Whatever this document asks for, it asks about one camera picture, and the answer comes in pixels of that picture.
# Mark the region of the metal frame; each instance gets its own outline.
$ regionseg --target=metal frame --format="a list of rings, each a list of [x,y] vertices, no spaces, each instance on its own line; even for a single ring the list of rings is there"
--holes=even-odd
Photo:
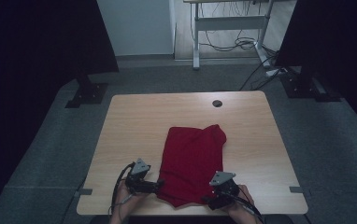
[[[214,30],[256,30],[260,29],[260,37],[258,42],[255,42],[260,60],[264,62],[264,67],[270,67],[265,52],[263,51],[263,43],[271,16],[274,0],[269,0],[268,10],[264,16],[245,16],[245,17],[217,17],[217,18],[199,18],[199,3],[195,4],[194,21],[194,41],[193,41],[193,69],[198,70],[200,67],[199,57],[199,31],[214,31]]]

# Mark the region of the white wall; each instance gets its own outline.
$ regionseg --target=white wall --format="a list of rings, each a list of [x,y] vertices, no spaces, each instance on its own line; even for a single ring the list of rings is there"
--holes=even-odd
[[[173,0],[97,0],[115,55],[173,54]]]

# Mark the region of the human hand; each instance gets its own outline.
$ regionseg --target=human hand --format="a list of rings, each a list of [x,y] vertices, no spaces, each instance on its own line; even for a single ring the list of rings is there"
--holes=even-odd
[[[252,199],[248,188],[246,185],[238,185],[239,187],[239,194],[238,197],[242,198],[243,200],[251,203],[254,205],[254,200]],[[223,208],[222,211],[228,213],[228,215],[237,223],[237,224],[259,224],[260,221],[257,217],[250,214],[248,211],[243,208],[243,206],[238,203],[237,201],[229,204]]]
[[[125,185],[125,181],[122,180],[118,186],[117,200],[115,201],[114,212],[112,213],[109,223],[121,224],[147,196],[149,196],[148,193],[136,193],[135,195],[131,195]]]

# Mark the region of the small hole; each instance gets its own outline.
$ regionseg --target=small hole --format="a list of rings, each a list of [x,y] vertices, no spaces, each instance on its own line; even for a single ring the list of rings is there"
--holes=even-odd
[[[215,100],[215,101],[213,101],[213,105],[214,105],[214,107],[221,107],[222,106],[222,102],[219,101],[219,100]]]

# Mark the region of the gray carpet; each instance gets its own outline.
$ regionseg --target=gray carpet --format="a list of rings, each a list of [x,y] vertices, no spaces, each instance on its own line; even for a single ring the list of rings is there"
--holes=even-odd
[[[76,213],[77,187],[86,176],[111,97],[115,94],[237,91],[255,63],[121,68],[91,76],[108,83],[100,105],[64,108],[78,88],[63,86],[33,144],[0,197],[0,223],[89,223]],[[253,80],[262,78],[264,69]],[[357,223],[357,116],[348,103],[288,99],[278,79],[262,88],[278,124],[312,223]],[[307,223],[291,216],[294,223]]]

